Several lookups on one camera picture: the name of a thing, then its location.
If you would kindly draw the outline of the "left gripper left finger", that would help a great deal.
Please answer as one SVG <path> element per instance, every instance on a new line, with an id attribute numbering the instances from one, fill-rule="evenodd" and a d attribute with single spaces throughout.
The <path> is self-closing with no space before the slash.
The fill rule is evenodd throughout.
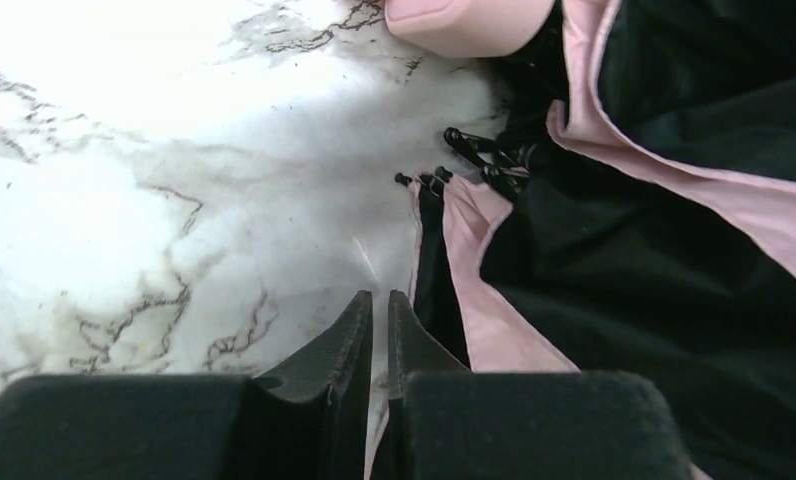
<path id="1" fill-rule="evenodd" d="M 372 296 L 258 377 L 41 375 L 0 395 L 0 479 L 360 479 Z"/>

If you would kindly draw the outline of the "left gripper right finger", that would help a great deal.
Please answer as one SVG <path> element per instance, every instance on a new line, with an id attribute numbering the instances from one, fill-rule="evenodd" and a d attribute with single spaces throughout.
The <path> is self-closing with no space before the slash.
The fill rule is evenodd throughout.
<path id="1" fill-rule="evenodd" d="M 472 373 L 390 294 L 389 428 L 400 479 L 689 479 L 669 406 L 625 372 Z"/>

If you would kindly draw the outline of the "pink folding umbrella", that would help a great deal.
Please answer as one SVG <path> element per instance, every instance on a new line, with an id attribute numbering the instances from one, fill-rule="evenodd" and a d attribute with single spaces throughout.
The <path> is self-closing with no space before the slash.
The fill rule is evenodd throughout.
<path id="1" fill-rule="evenodd" d="M 472 373 L 652 383 L 689 479 L 796 479 L 796 1 L 389 1 L 487 59 L 505 129 L 396 182 L 409 300 Z"/>

